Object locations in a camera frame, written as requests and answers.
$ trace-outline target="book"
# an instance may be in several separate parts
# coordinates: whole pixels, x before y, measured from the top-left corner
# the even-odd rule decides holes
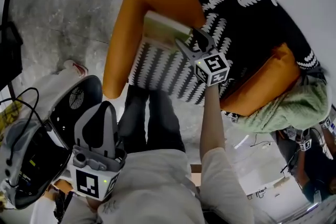
[[[186,42],[191,33],[190,27],[150,10],[144,17],[142,42],[175,51],[175,39]]]

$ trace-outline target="green knit fabric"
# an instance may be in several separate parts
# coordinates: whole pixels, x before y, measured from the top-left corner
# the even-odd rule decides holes
[[[322,121],[329,110],[326,82],[312,78],[309,85],[295,86],[252,115],[239,117],[237,124],[254,133],[270,133],[290,125],[305,130]]]

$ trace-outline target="white t-shirt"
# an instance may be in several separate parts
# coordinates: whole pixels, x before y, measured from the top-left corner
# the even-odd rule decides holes
[[[62,224],[205,223],[201,202],[188,188],[190,177],[190,165],[181,151],[129,154],[111,199],[92,212],[85,198],[73,197]],[[254,223],[253,210],[223,148],[203,157],[199,195],[228,223]]]

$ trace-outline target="person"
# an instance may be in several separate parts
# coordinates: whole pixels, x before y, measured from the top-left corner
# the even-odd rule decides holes
[[[129,86],[118,127],[128,156],[111,197],[104,202],[73,197],[62,224],[205,223],[202,208],[214,211],[221,223],[254,223],[252,207],[225,154],[217,85],[205,91],[199,192],[190,181],[179,121],[166,93]]]
[[[302,151],[298,144],[300,143],[301,131],[289,127],[271,133],[288,164],[291,175],[299,183],[305,197],[314,204],[336,194],[335,139],[328,128],[322,127],[324,140],[332,156],[330,159],[323,152],[323,147],[315,132],[317,132],[316,129],[305,131],[310,134],[312,139],[311,148],[307,151]],[[296,141],[288,138],[289,133],[295,133]]]

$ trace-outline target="white cube with marker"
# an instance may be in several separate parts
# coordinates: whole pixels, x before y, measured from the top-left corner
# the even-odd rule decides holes
[[[225,81],[229,70],[230,66],[222,52],[198,59],[194,64],[196,76],[207,86]]]

